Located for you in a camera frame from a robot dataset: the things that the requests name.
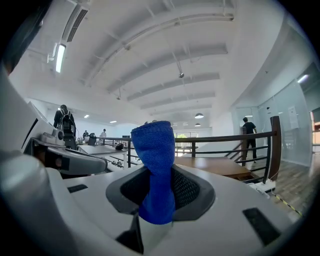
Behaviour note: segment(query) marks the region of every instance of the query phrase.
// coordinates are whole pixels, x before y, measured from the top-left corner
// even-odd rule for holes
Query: desk
[[[228,157],[175,157],[176,165],[188,166],[209,173],[238,178],[250,176],[251,171],[230,160]]]
[[[125,169],[128,168],[128,157],[127,152],[128,150],[115,150],[112,147],[106,145],[95,145],[95,146],[89,146],[89,145],[79,145],[79,152],[83,152],[89,155],[93,156],[100,156],[100,157],[110,157],[115,155],[123,155],[123,167]]]

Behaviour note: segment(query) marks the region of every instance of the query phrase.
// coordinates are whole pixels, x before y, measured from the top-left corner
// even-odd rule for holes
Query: ceiling light
[[[308,74],[303,75],[303,76],[298,80],[298,83],[299,83],[299,84],[303,83],[304,81],[307,80],[308,77],[309,77]]]
[[[196,115],[195,115],[195,117],[194,117],[194,118],[196,118],[196,119],[200,119],[200,118],[203,118],[203,117],[204,117],[204,115],[203,115],[203,114],[198,113],[198,114],[196,114]]]
[[[60,44],[58,49],[58,55],[56,57],[56,64],[55,64],[55,71],[57,71],[58,73],[61,72],[62,60],[64,59],[65,50],[66,50],[66,46],[63,44]]]

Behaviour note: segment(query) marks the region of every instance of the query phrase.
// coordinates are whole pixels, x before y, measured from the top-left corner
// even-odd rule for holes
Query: wooden floor
[[[320,155],[316,155],[314,161],[314,168],[320,169]],[[247,163],[247,168],[256,169],[266,166],[266,160],[259,160],[256,163]],[[276,180],[276,187],[273,191],[280,198],[285,200],[288,204],[292,205],[295,209],[302,214],[306,213],[309,205],[312,203],[317,183],[319,182],[319,175],[309,177],[309,167],[281,161],[278,178]],[[258,177],[264,175],[265,170],[255,171],[254,174]],[[272,193],[269,193],[270,199],[283,211],[285,211],[290,219],[295,222],[300,218],[300,215],[293,211],[290,207],[285,205],[282,201],[278,200]]]

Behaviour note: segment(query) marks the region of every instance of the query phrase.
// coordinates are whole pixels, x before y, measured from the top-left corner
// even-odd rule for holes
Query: ceiling
[[[220,96],[217,92],[223,92],[230,76],[230,53],[239,30],[237,0],[77,2],[86,2],[89,11],[72,41],[66,43],[61,73],[29,51],[40,63],[34,67],[38,87],[33,92],[41,91],[45,84],[51,88],[34,98],[58,106],[61,102],[56,90],[66,93],[68,89],[68,93],[95,95],[70,103],[76,112],[88,110],[92,116],[116,119],[120,112],[125,116],[128,111],[128,120],[122,118],[122,123],[141,117],[138,123],[168,120],[189,123],[189,129],[196,122],[202,128],[210,126],[211,112]],[[69,97],[77,97],[77,93],[69,93]],[[204,118],[197,120],[194,116],[199,112]]]

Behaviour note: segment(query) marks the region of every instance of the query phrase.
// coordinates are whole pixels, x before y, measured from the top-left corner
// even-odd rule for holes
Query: blue cloth
[[[176,210],[171,190],[175,137],[168,121],[142,125],[131,131],[138,157],[150,170],[150,190],[139,207],[139,216],[152,224],[167,224]]]

